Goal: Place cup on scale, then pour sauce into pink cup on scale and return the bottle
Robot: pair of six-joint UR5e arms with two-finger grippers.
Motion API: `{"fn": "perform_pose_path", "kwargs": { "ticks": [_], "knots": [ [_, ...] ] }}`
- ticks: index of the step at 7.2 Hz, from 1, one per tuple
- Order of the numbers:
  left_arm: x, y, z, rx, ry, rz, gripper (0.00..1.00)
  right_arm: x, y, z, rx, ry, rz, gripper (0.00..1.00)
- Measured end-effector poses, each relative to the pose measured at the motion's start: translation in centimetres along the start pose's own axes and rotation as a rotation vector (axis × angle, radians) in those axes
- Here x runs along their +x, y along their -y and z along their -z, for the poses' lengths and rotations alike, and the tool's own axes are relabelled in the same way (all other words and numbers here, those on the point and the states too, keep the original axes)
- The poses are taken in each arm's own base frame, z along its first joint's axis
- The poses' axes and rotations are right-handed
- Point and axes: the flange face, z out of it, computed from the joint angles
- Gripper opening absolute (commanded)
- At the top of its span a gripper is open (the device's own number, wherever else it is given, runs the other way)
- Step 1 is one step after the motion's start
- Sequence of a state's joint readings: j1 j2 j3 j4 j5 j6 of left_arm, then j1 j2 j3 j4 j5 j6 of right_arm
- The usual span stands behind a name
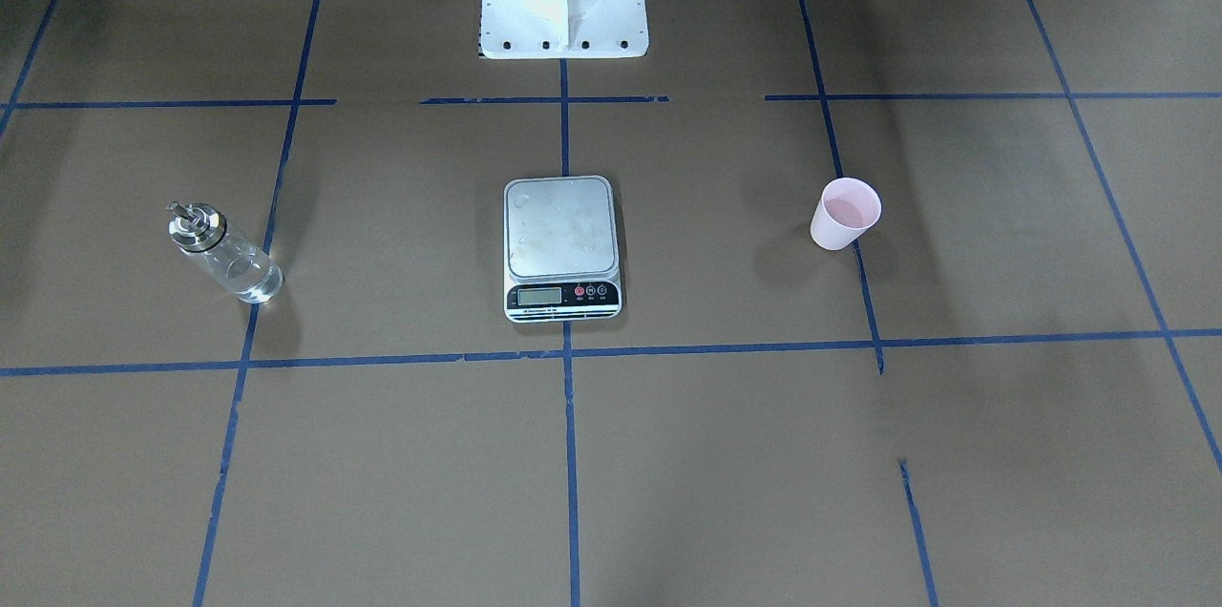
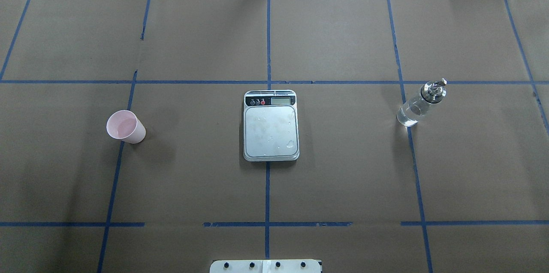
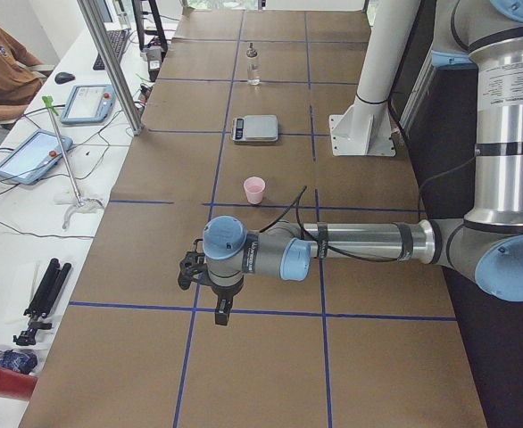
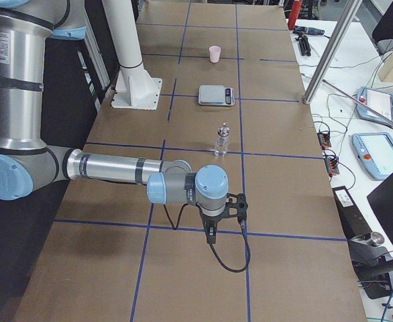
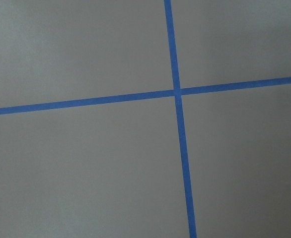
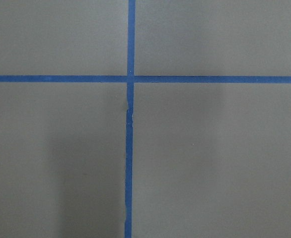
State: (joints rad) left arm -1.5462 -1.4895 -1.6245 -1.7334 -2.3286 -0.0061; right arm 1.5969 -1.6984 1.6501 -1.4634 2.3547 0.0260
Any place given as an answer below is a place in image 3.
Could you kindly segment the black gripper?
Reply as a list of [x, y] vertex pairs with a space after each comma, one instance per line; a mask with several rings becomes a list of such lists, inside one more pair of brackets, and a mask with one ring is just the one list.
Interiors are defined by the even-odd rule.
[[217, 296], [214, 320], [216, 325], [227, 325], [233, 306], [234, 297], [240, 293], [244, 285], [244, 276], [219, 277], [209, 275], [211, 288]]

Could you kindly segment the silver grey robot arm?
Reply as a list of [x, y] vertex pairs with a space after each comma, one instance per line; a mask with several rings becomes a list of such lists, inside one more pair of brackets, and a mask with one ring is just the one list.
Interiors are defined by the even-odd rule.
[[327, 257], [417, 259], [451, 268], [498, 299], [523, 301], [523, 1], [438, 2], [432, 57], [437, 68], [478, 69], [473, 208], [463, 218], [416, 224], [279, 220], [258, 231], [214, 218], [195, 269], [217, 295], [218, 325], [229, 321], [245, 275], [301, 281], [313, 259]]

